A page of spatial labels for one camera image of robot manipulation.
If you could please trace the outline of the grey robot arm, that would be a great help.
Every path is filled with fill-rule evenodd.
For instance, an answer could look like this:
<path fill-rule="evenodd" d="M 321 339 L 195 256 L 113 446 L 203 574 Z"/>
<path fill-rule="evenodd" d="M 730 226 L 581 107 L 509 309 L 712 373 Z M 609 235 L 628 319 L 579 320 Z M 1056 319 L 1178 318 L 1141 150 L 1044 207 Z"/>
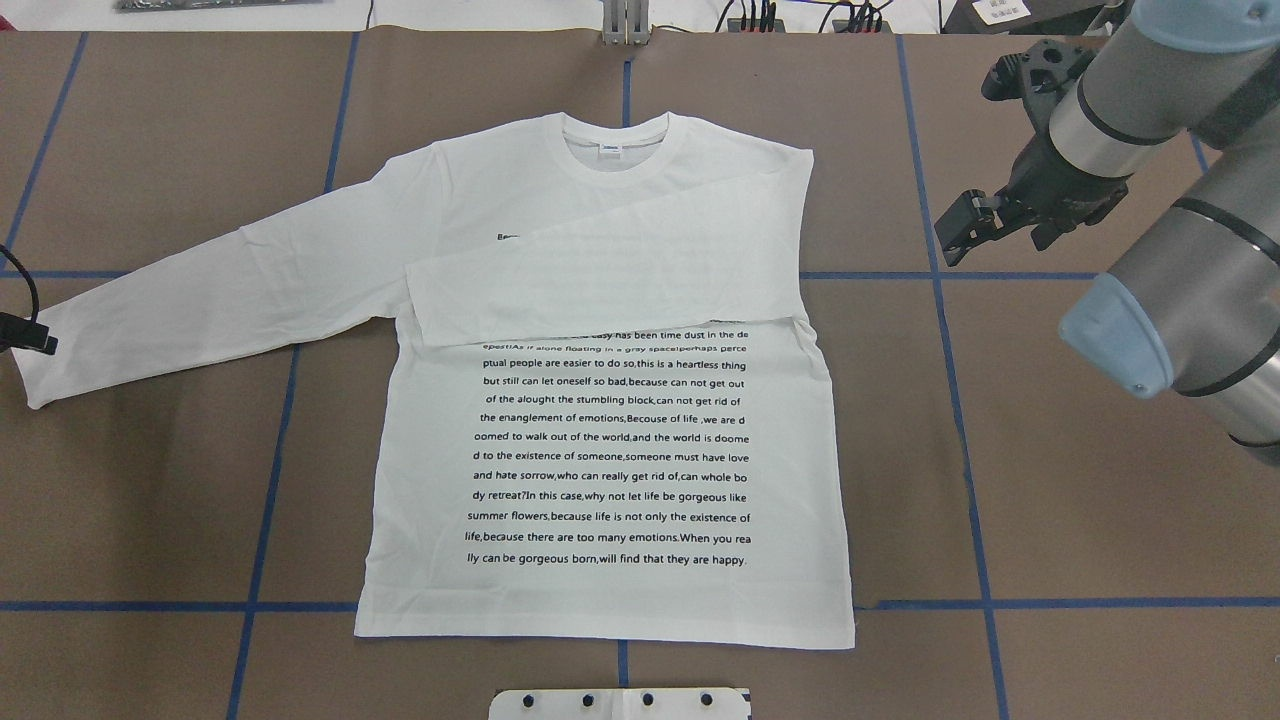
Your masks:
<path fill-rule="evenodd" d="M 982 94 L 1032 137 L 1005 186 L 934 223 L 950 266 L 1023 232 L 1039 250 L 1097 225 L 1178 138 L 1210 161 L 1101 272 L 1061 340 L 1138 398 L 1174 393 L 1277 465 L 1277 4 L 1135 1 L 1098 47 L 1042 40 Z"/>

